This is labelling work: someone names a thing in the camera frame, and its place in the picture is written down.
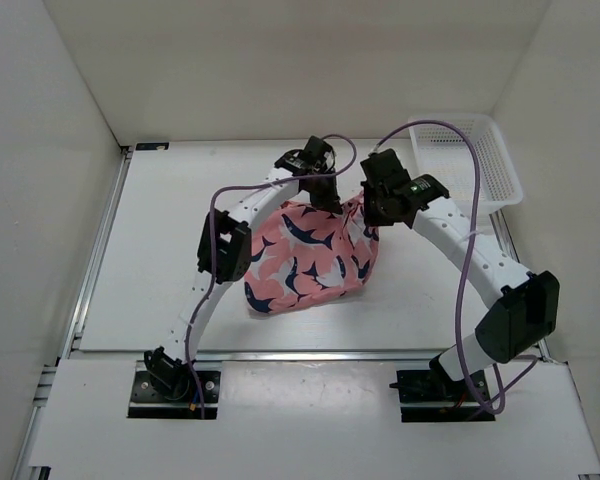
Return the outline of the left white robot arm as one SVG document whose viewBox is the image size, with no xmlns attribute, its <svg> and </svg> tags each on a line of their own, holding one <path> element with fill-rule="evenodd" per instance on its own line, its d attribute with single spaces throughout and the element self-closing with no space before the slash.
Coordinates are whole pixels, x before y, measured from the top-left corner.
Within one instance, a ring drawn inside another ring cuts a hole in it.
<svg viewBox="0 0 600 480">
<path fill-rule="evenodd" d="M 220 299 L 249 269 L 253 232 L 302 191 L 334 203 L 336 175 L 333 147 L 312 136 L 276 160 L 261 183 L 227 186 L 212 195 L 185 306 L 166 342 L 144 353 L 150 383 L 166 400 L 187 401 L 201 390 L 194 357 Z"/>
</svg>

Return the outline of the pink shark print shorts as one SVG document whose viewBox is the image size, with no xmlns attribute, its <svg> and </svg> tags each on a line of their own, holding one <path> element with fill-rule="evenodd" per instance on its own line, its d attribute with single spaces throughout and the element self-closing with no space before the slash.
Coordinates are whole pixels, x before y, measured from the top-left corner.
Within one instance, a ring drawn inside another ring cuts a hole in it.
<svg viewBox="0 0 600 480">
<path fill-rule="evenodd" d="M 307 309 L 361 289 L 379 252 L 379 229 L 365 224 L 363 195 L 339 213 L 287 201 L 252 238 L 243 277 L 249 308 L 264 315 Z"/>
</svg>

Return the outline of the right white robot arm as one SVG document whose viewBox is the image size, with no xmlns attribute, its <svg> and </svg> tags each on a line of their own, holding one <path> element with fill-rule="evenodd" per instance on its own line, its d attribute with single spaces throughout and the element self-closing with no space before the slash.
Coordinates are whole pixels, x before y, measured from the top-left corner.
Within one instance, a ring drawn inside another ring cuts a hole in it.
<svg viewBox="0 0 600 480">
<path fill-rule="evenodd" d="M 560 291 L 555 275 L 532 273 L 496 240 L 479 234 L 437 179 L 411 177 L 394 150 L 370 155 L 361 168 L 366 223 L 403 223 L 427 239 L 458 268 L 460 284 L 472 285 L 487 309 L 472 334 L 431 361 L 429 387 L 435 396 L 456 397 L 466 377 L 510 362 L 554 332 Z"/>
</svg>

